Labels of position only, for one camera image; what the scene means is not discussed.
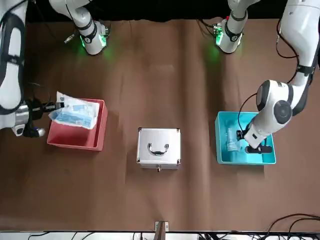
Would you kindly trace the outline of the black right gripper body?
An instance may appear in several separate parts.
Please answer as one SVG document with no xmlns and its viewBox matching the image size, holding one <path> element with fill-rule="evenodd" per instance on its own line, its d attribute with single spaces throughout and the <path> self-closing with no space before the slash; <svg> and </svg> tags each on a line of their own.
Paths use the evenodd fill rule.
<svg viewBox="0 0 320 240">
<path fill-rule="evenodd" d="M 26 125 L 30 126 L 33 121 L 42 118 L 44 107 L 39 99 L 26 99 L 25 103 L 28 107 L 28 121 Z"/>
</svg>

